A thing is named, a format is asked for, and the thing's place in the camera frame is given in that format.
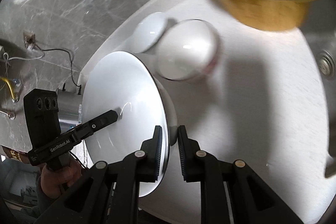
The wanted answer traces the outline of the person's left hand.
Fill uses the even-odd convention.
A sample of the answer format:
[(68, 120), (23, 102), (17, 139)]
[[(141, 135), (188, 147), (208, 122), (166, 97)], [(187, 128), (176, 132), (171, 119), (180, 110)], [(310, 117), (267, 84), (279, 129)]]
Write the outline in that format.
[(81, 177), (81, 165), (71, 159), (69, 166), (57, 171), (51, 171), (46, 166), (42, 169), (41, 188), (49, 198), (56, 199), (61, 195), (60, 187), (71, 187)]

